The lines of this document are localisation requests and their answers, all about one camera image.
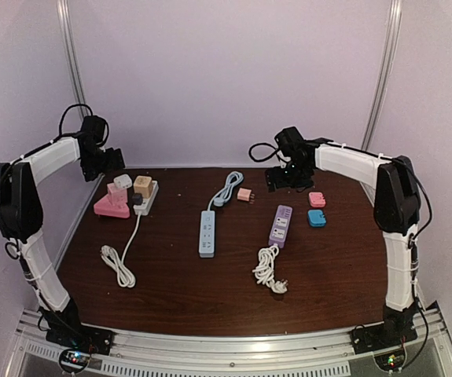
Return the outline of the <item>pink cube socket adapter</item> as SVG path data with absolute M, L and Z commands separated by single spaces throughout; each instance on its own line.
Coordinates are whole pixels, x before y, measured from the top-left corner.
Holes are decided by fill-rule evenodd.
M 108 200 L 112 205 L 120 206 L 121 204 L 126 204 L 127 199 L 127 189 L 118 188 L 115 183 L 107 184 L 108 190 Z

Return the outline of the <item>pink triangular power strip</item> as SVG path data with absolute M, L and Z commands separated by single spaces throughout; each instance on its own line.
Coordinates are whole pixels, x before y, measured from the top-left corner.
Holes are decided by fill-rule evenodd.
M 109 195 L 103 196 L 93 205 L 94 213 L 99 216 L 126 219 L 130 217 L 127 203 L 112 203 Z

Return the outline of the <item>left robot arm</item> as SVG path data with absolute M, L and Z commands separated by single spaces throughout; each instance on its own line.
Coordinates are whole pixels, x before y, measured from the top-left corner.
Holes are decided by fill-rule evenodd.
M 0 233 L 7 240 L 9 253 L 19 261 L 40 306 L 48 312 L 67 311 L 72 299 L 46 250 L 38 187 L 75 162 L 80 163 L 86 181 L 125 167 L 119 148 L 104 148 L 83 132 L 56 138 L 12 162 L 0 163 Z

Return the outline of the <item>pink plug adapter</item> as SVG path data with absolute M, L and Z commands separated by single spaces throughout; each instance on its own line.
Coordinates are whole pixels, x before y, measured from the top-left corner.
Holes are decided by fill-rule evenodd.
M 323 208 L 326 205 L 326 199 L 322 192 L 310 192 L 308 200 L 313 208 Z

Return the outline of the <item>purple power strip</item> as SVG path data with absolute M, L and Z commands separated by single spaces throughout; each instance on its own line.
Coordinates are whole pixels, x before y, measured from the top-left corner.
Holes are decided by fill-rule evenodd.
M 288 227 L 290 225 L 293 209 L 289 206 L 279 205 L 277 207 L 274 221 L 271 226 L 268 245 L 277 245 L 279 248 L 285 246 L 288 236 Z

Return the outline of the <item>small pink charger plug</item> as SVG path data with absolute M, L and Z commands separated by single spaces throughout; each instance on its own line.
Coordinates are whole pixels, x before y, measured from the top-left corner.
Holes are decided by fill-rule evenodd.
M 255 194 L 249 188 L 239 188 L 237 191 L 237 200 L 252 204 L 255 201 Z

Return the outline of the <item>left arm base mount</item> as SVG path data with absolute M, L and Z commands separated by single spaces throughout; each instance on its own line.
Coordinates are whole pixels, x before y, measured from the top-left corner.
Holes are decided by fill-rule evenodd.
M 77 328 L 66 324 L 56 313 L 44 312 L 49 329 L 48 342 L 84 353 L 109 355 L 114 337 L 113 331 L 80 324 Z

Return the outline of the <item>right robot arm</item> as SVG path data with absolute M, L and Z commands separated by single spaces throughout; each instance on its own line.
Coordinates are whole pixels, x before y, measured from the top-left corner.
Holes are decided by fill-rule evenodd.
M 281 169 L 288 185 L 294 186 L 302 177 L 311 178 L 315 170 L 321 170 L 358 181 L 374 191 L 374 221 L 387 252 L 385 309 L 406 312 L 416 300 L 417 238 L 424 230 L 419 226 L 421 200 L 428 198 L 410 159 L 366 152 L 323 137 L 305 139 L 294 127 L 284 129 L 274 140 L 275 152 L 288 159 Z

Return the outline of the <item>white power strip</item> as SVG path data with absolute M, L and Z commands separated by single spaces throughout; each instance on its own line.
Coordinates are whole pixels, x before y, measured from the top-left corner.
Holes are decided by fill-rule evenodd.
M 158 181 L 151 182 L 152 192 L 148 198 L 143 197 L 140 204 L 133 205 L 134 213 L 137 216 L 148 216 L 149 212 L 153 206 L 156 195 L 159 191 Z

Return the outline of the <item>white pink plug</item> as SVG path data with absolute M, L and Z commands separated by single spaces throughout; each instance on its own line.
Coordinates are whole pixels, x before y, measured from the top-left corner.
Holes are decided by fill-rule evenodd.
M 128 174 L 121 174 L 113 179 L 116 190 L 129 189 L 133 185 L 133 181 Z

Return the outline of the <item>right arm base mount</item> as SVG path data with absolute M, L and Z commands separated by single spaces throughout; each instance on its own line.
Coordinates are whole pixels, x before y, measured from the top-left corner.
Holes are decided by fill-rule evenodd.
M 401 346 L 403 342 L 417 339 L 412 318 L 388 315 L 380 324 L 357 325 L 350 331 L 355 354 L 375 352 Z

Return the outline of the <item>blue plug adapter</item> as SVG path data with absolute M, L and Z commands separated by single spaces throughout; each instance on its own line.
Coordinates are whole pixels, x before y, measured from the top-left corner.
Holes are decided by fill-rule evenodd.
M 320 209 L 313 209 L 307 212 L 309 225 L 313 228 L 321 228 L 326 225 L 325 214 Z

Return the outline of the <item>light blue power strip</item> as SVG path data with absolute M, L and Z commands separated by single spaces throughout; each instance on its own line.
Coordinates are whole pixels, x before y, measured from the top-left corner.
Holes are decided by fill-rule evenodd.
M 213 210 L 201 212 L 198 254 L 201 258 L 215 256 L 215 212 Z

